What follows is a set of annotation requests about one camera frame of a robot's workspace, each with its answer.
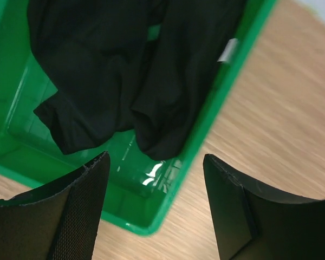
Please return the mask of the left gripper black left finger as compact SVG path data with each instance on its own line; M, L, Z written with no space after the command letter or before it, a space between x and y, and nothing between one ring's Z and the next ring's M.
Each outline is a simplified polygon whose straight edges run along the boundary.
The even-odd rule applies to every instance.
M0 259L91 259L109 168L103 152L47 184L0 199Z

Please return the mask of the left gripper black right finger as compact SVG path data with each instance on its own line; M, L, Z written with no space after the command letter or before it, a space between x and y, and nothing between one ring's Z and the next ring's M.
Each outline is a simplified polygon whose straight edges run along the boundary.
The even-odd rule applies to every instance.
M203 172L221 259L325 259L325 199L282 191L212 154Z

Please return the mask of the black t shirt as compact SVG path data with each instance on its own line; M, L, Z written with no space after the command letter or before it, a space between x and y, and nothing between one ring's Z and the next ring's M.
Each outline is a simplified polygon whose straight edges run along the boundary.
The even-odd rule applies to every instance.
M64 154L133 129L177 156L247 1L29 1L31 52L56 87L35 115Z

